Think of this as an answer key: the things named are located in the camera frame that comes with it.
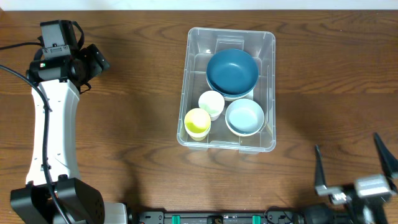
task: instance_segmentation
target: yellow bowl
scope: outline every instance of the yellow bowl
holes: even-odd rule
[[[191,136],[201,137],[209,129],[211,124],[210,115],[201,108],[190,110],[184,118],[185,129]]]

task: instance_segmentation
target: yellow cup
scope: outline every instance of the yellow cup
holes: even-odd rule
[[[204,109],[192,109],[185,115],[184,126],[193,140],[201,141],[210,132],[210,115]]]

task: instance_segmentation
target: brown tabletop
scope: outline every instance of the brown tabletop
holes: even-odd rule
[[[81,95],[76,115],[82,180],[106,201],[168,211],[327,203],[313,188],[314,144],[331,185],[381,172],[375,131],[398,157],[396,11],[3,12],[0,46],[36,41],[39,22],[54,19],[78,21],[86,45],[95,43],[111,64]],[[177,142],[192,27],[275,34],[272,152],[190,151]],[[0,64],[24,73],[36,50],[0,51]],[[29,170],[34,105],[28,85],[2,70],[0,105],[0,222],[21,223],[9,194],[24,187]],[[398,198],[385,209],[398,223]]]

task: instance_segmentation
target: cup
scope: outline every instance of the cup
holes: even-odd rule
[[[199,97],[199,107],[204,109],[211,121],[217,120],[224,109],[224,98],[217,91],[206,91]]]
[[[192,109],[185,115],[184,126],[193,140],[201,141],[210,132],[210,115],[204,109]]]

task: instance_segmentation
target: white panel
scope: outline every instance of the white panel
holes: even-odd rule
[[[0,0],[4,11],[398,9],[397,0]]]

